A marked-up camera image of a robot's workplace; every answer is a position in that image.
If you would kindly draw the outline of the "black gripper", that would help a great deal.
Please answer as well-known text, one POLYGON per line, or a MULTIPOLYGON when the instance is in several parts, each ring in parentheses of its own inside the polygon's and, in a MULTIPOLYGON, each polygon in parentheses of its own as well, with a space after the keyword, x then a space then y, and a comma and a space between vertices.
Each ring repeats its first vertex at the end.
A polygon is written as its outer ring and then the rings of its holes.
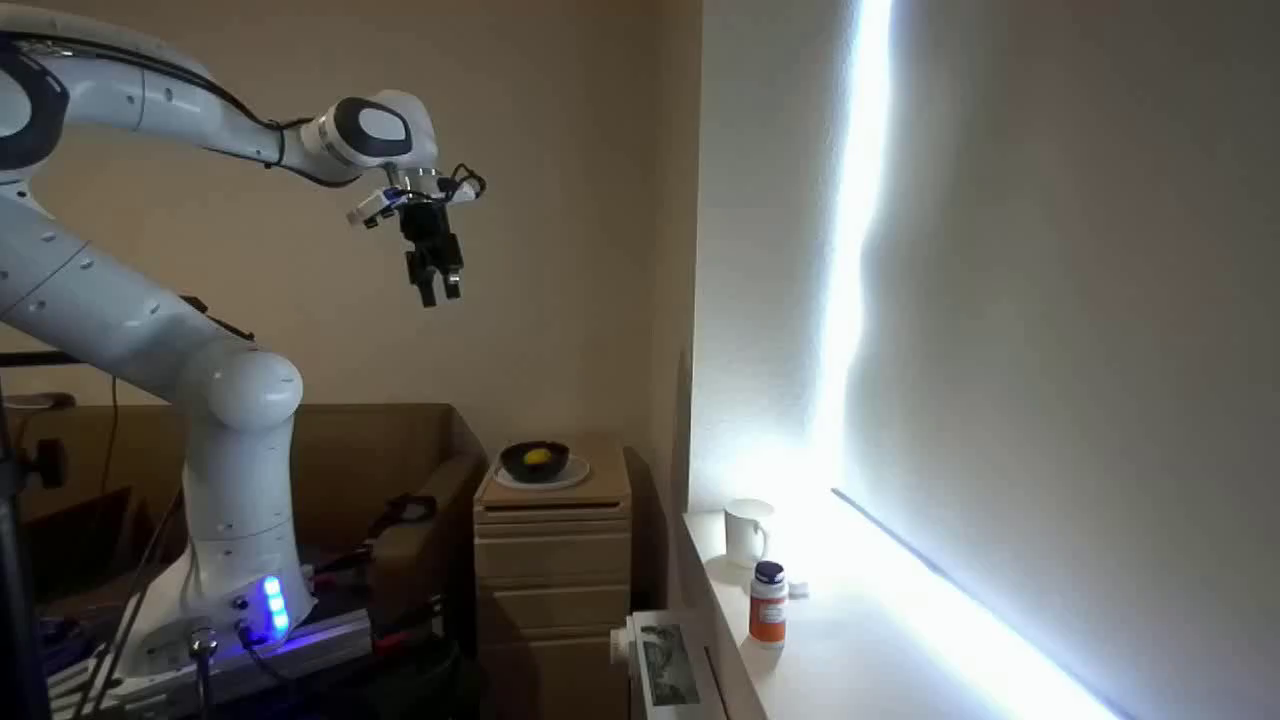
POLYGON ((466 296, 466 255, 459 241, 439 204, 404 204, 399 237, 408 241, 408 275, 416 281, 419 303, 437 310, 437 281, 443 281, 443 296, 466 296))

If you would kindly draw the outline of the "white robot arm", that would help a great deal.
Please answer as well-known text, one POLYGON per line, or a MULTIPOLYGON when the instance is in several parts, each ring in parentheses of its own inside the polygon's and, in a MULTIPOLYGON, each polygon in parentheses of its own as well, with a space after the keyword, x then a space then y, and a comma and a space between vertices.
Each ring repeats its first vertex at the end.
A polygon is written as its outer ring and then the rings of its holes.
POLYGON ((0 318, 189 421, 189 554, 153 583, 141 632, 198 616, 291 632, 311 596, 298 555, 288 445, 306 397, 291 359, 56 225, 33 178, 74 127, 121 127, 284 168, 326 189, 381 178, 359 211, 408 225, 447 204, 437 127, 408 92, 345 96, 269 125, 202 63, 99 19, 10 9, 0 36, 0 318))

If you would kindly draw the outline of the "robot base with blue lights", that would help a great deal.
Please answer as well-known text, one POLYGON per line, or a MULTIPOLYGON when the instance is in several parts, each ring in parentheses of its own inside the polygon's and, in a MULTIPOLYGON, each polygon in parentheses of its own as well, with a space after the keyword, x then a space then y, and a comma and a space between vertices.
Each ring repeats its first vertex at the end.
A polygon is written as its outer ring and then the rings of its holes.
POLYGON ((153 596, 137 594, 99 650, 48 677, 52 720, 179 720, 371 654, 363 609, 310 619, 282 578, 251 578, 214 606, 179 582, 179 616, 165 624, 146 619, 153 596))

